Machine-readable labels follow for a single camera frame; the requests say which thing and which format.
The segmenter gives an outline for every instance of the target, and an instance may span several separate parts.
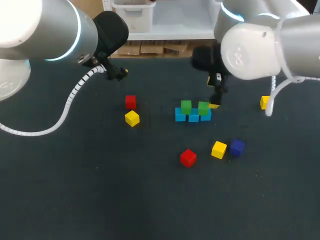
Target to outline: blue cube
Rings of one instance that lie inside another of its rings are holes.
[[[212,116],[212,113],[211,113],[211,109],[209,108],[208,114],[205,116],[201,116],[200,119],[201,121],[211,121],[211,116]]]
[[[231,146],[230,146],[230,154],[232,154],[235,157],[240,157],[245,149],[245,143],[240,140],[233,140]]]
[[[198,122],[199,122],[198,108],[192,108],[191,114],[189,115],[189,123],[198,123]]]
[[[186,121],[186,115],[182,114],[181,107],[175,108],[175,121],[176,122],[185,122]]]

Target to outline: toy block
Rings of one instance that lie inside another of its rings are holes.
[[[198,105],[198,114],[200,116],[206,116],[208,115],[208,109],[209,109],[209,103],[200,101]]]
[[[182,100],[181,101],[181,113],[189,115],[191,114],[191,108],[192,108],[192,102],[191,101],[186,101]]]
[[[181,113],[181,108],[176,107],[175,108],[175,121],[176,122],[185,122],[186,118],[187,118],[187,116],[185,114]]]
[[[209,103],[210,109],[217,109],[220,105]]]
[[[199,122],[199,114],[197,108],[191,109],[191,114],[189,115],[189,123],[198,123]]]
[[[240,157],[245,149],[245,143],[240,140],[233,140],[231,146],[230,146],[230,154],[232,154],[235,157]]]
[[[213,157],[218,158],[218,159],[222,159],[225,155],[226,149],[227,149],[226,144],[219,142],[219,141],[216,141],[213,148],[212,148],[211,155]]]
[[[137,108],[137,100],[135,95],[125,96],[125,108],[130,110]]]
[[[211,109],[208,108],[208,113],[206,116],[201,116],[200,117],[200,120],[205,122],[205,121],[211,121],[211,116],[212,116],[212,113],[211,113]]]
[[[260,107],[261,107],[262,110],[266,110],[269,97],[270,96],[262,96],[261,97]]]
[[[128,112],[125,116],[125,121],[131,127],[134,127],[140,122],[140,117],[135,111]]]
[[[190,149],[187,149],[184,153],[180,155],[180,162],[187,168],[190,168],[193,164],[195,164],[196,160],[197,155]]]

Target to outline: green cube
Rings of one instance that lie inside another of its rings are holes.
[[[206,116],[206,115],[208,115],[208,112],[209,112],[209,103],[204,102],[204,101],[200,101],[199,107],[198,107],[198,114],[200,116]]]
[[[181,113],[185,115],[191,114],[192,103],[191,101],[182,100],[181,101]]]

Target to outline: red cube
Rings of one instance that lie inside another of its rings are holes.
[[[185,152],[180,155],[180,162],[187,168],[190,168],[193,164],[195,164],[196,160],[197,155],[190,149],[185,150]]]
[[[125,108],[134,110],[137,107],[137,101],[135,95],[127,95],[125,96]]]

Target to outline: white storage bin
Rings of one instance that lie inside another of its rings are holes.
[[[141,5],[120,5],[116,4],[115,0],[112,0],[111,5],[128,25],[130,33],[148,33],[152,31],[155,2]]]
[[[218,14],[221,9],[221,1],[215,1],[215,0],[209,0],[209,12],[211,16],[211,21],[212,25],[215,26],[217,19],[218,19]]]

